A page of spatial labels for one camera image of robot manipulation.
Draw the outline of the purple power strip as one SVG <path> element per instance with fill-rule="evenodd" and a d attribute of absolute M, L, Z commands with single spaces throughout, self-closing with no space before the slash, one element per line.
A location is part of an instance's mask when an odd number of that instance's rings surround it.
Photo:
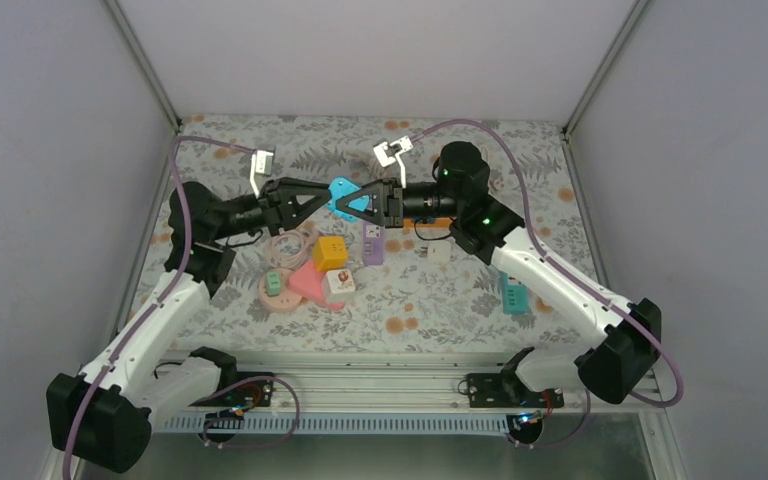
<path fill-rule="evenodd" d="M 376 224 L 364 222 L 362 228 L 362 260 L 365 266 L 380 266 L 385 258 L 385 230 Z"/>

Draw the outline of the yellow cube socket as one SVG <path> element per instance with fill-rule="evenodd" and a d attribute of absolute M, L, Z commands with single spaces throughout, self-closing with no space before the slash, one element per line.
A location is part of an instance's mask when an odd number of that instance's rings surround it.
<path fill-rule="evenodd" d="M 341 236 L 320 236 L 312 250 L 313 265 L 317 271 L 326 272 L 341 268 L 348 260 L 348 251 Z"/>

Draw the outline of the white square plug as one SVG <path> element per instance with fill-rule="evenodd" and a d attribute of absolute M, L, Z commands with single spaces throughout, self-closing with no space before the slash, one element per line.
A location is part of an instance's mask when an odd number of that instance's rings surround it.
<path fill-rule="evenodd" d="M 447 265 L 452 259 L 452 243 L 448 239 L 433 240 L 427 243 L 427 260 L 435 265 Z"/>

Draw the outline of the pink triangular power strip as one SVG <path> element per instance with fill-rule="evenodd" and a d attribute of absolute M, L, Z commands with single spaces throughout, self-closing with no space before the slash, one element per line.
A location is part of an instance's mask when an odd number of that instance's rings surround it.
<path fill-rule="evenodd" d="M 318 271 L 312 260 L 306 261 L 297 270 L 293 271 L 287 280 L 287 287 L 290 291 L 301 297 L 315 303 L 320 307 L 332 311 L 340 311 L 344 303 L 328 303 L 322 288 L 322 281 L 325 277 L 324 272 Z"/>

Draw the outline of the white plug adapter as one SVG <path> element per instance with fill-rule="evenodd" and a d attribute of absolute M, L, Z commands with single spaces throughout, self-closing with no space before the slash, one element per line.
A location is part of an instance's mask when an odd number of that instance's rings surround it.
<path fill-rule="evenodd" d="M 327 295 L 347 295 L 356 291 L 353 275 L 345 268 L 326 271 L 322 285 Z"/>

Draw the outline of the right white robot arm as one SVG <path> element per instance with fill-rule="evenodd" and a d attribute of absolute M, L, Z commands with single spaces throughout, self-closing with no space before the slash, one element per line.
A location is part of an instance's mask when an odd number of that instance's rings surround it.
<path fill-rule="evenodd" d="M 611 292 L 543 243 L 527 220 L 490 194 L 491 168 L 475 145 L 445 145 L 435 171 L 432 182 L 368 183 L 336 207 L 382 228 L 448 217 L 450 235 L 465 253 L 524 284 L 573 323 L 582 346 L 526 347 L 503 367 L 501 391 L 509 404 L 525 407 L 540 391 L 557 388 L 584 388 L 606 403 L 622 403 L 660 357 L 652 344 L 660 337 L 659 308 Z"/>

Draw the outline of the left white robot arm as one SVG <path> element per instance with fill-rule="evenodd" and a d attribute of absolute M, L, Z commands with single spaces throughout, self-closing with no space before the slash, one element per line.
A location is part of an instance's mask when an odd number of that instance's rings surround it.
<path fill-rule="evenodd" d="M 154 431 L 181 410 L 206 399 L 230 402 L 239 380 L 229 354 L 200 347 L 161 378 L 155 378 L 155 368 L 225 282 L 236 256 L 226 239 L 288 232 L 330 198 L 328 185 L 290 177 L 267 182 L 260 195 L 231 200 L 196 181 L 178 184 L 169 199 L 172 250 L 149 299 L 78 374 L 59 374 L 47 388 L 53 447 L 67 458 L 124 473 Z"/>

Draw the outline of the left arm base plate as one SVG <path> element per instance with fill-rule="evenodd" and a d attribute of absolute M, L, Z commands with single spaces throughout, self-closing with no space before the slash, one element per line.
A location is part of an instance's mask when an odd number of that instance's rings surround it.
<path fill-rule="evenodd" d="M 243 372 L 236 383 L 229 383 L 212 395 L 191 403 L 192 407 L 260 408 L 269 407 L 275 390 L 271 375 Z"/>

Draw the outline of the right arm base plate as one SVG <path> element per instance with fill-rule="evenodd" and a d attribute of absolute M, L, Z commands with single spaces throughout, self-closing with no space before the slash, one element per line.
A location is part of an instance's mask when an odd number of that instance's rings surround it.
<path fill-rule="evenodd" d="M 565 406 L 562 393 L 548 389 L 533 391 L 518 379 L 505 380 L 499 373 L 470 373 L 458 385 L 459 392 L 469 399 L 471 408 L 561 408 Z"/>

